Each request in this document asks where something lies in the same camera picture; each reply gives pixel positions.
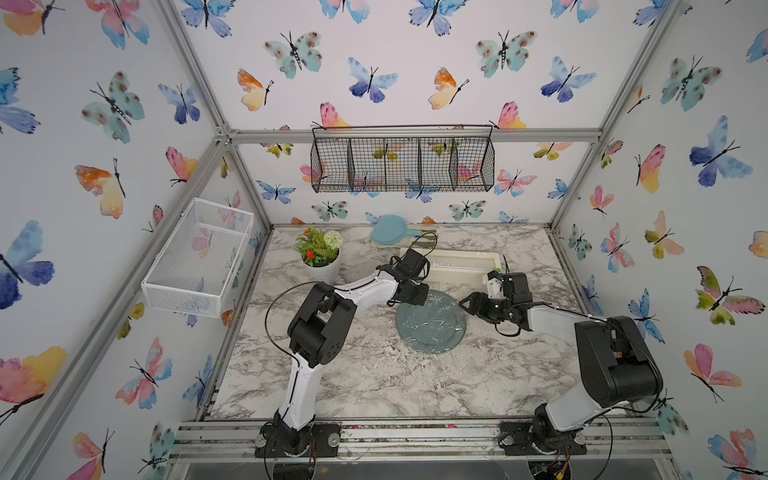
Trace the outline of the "cream plastic wrap dispenser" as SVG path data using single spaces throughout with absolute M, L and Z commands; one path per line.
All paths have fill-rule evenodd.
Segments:
M 502 271 L 502 258 L 495 252 L 459 251 L 417 248 L 430 263 L 425 282 L 433 289 L 439 286 L 485 291 L 488 274 Z

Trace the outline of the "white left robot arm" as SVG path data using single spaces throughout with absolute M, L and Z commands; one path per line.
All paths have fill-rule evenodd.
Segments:
M 424 305 L 429 272 L 427 256 L 409 248 L 354 282 L 341 286 L 323 281 L 312 284 L 288 326 L 289 346 L 281 350 L 291 359 L 286 395 L 273 418 L 261 427 L 257 458 L 297 457 L 310 452 L 322 375 L 325 366 L 341 352 L 355 316 L 379 304 Z

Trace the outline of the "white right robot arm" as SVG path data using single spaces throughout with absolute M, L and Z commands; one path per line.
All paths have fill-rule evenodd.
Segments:
M 522 273 L 492 271 L 485 292 L 459 301 L 467 314 L 498 326 L 510 322 L 520 332 L 549 335 L 573 346 L 579 381 L 565 394 L 538 406 L 526 433 L 515 429 L 501 437 L 525 442 L 543 454 L 577 452 L 576 436 L 594 419 L 613 409 L 656 399 L 663 378 L 634 320 L 573 312 L 533 299 Z

